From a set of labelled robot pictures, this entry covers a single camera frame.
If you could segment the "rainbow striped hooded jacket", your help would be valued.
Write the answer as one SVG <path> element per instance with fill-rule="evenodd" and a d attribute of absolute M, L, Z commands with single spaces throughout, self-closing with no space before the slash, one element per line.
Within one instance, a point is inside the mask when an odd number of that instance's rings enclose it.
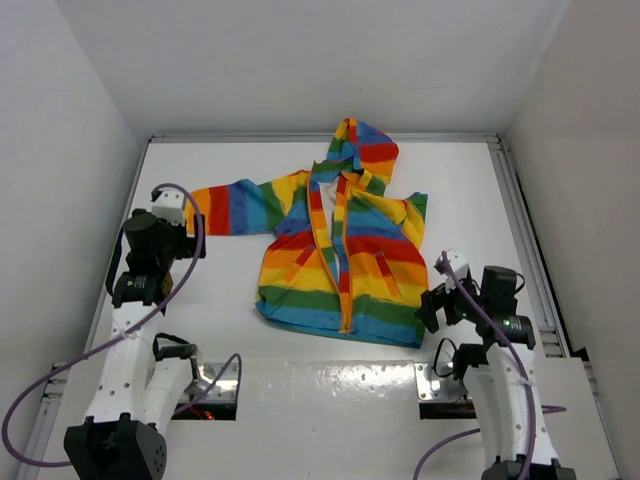
<path fill-rule="evenodd" d="M 419 347 L 428 273 L 421 245 L 428 197 L 386 195 L 397 144 L 347 118 L 324 160 L 261 184 L 201 188 L 185 211 L 209 236 L 272 232 L 256 306 L 269 322 L 325 337 Z"/>

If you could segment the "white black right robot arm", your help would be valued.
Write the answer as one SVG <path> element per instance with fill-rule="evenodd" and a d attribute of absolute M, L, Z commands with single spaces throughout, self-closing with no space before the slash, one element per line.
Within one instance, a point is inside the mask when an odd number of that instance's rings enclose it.
<path fill-rule="evenodd" d="M 437 313 L 448 325 L 471 322 L 481 341 L 462 343 L 453 353 L 448 377 L 471 396 L 484 453 L 484 479 L 573 479 L 561 464 L 544 416 L 556 412 L 540 400 L 535 379 L 534 327 L 517 314 L 517 293 L 525 281 L 516 271 L 487 266 L 481 282 L 468 264 L 439 259 L 445 281 L 421 296 L 417 317 L 438 329 Z"/>

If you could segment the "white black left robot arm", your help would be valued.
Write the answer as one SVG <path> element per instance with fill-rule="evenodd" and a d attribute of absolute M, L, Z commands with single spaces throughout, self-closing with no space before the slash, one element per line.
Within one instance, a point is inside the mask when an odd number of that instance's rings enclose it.
<path fill-rule="evenodd" d="M 64 449 L 81 479 L 160 479 L 165 433 L 178 401 L 198 377 L 197 348 L 155 345 L 170 269 L 195 257 L 180 207 L 136 209 L 122 232 L 126 270 L 110 285 L 111 338 L 95 395 L 82 424 L 67 429 Z"/>

